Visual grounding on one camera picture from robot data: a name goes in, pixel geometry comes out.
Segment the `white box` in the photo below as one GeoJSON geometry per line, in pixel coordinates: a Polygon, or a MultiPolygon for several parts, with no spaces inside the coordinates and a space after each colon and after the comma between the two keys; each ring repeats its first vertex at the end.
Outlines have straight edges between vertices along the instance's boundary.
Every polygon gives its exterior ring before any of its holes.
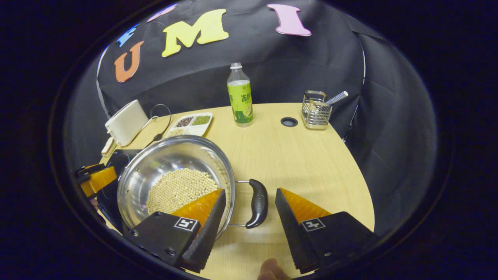
{"type": "Polygon", "coordinates": [[[105,126],[107,133],[112,136],[118,145],[123,147],[131,143],[147,121],[148,118],[140,103],[138,100],[133,100],[115,113],[106,122],[105,126]]]}

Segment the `plastic bottle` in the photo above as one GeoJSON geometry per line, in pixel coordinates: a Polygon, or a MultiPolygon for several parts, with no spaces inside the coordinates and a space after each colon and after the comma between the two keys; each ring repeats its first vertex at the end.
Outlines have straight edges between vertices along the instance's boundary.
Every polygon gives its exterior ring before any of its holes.
{"type": "Polygon", "coordinates": [[[232,63],[230,69],[232,72],[228,77],[227,87],[234,120],[238,126],[248,127],[254,122],[249,77],[244,74],[239,62],[232,63]]]}

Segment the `yellow letter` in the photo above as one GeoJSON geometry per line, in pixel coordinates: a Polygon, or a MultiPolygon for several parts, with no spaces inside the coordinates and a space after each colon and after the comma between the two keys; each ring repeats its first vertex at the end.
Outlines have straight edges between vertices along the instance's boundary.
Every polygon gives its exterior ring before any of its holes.
{"type": "Polygon", "coordinates": [[[226,12],[225,9],[212,10],[202,14],[193,26],[184,21],[179,21],[168,27],[162,32],[166,33],[166,48],[162,56],[166,57],[180,51],[181,46],[176,43],[178,38],[187,48],[194,43],[195,37],[201,32],[197,39],[199,44],[220,41],[228,38],[228,33],[223,30],[221,16],[226,12]]]}

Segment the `wooden table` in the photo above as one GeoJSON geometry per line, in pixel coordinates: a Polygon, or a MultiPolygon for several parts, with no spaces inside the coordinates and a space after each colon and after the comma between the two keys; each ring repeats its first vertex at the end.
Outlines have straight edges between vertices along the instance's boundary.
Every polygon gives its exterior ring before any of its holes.
{"type": "MultiPolygon", "coordinates": [[[[254,124],[248,128],[235,125],[231,107],[174,114],[171,122],[201,112],[213,113],[204,137],[225,152],[237,180],[252,178],[266,186],[269,207],[266,221],[256,228],[229,226],[216,241],[206,268],[192,274],[208,279],[256,279],[261,263],[276,258],[289,276],[300,276],[275,207],[276,189],[280,187],[331,213],[346,211],[374,230],[372,199],[355,160],[330,124],[323,131],[304,127],[300,103],[254,104],[254,124]],[[280,123],[283,117],[293,117],[299,123],[285,127],[280,123]]],[[[169,116],[156,119],[132,143],[118,148],[144,148],[168,120],[169,116]]],[[[251,198],[248,184],[236,184],[231,223],[245,224],[250,219],[251,198]]]]}

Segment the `orange letter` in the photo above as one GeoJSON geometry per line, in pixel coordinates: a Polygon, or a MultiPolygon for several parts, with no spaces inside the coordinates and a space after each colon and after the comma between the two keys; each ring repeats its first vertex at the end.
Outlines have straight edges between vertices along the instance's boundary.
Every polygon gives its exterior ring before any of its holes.
{"type": "Polygon", "coordinates": [[[138,64],[140,63],[140,46],[142,46],[142,44],[143,41],[138,42],[129,50],[131,52],[131,66],[128,70],[125,71],[125,57],[127,53],[122,54],[122,56],[118,57],[114,62],[114,65],[116,66],[116,80],[118,82],[125,82],[135,74],[138,69],[138,64]]]}

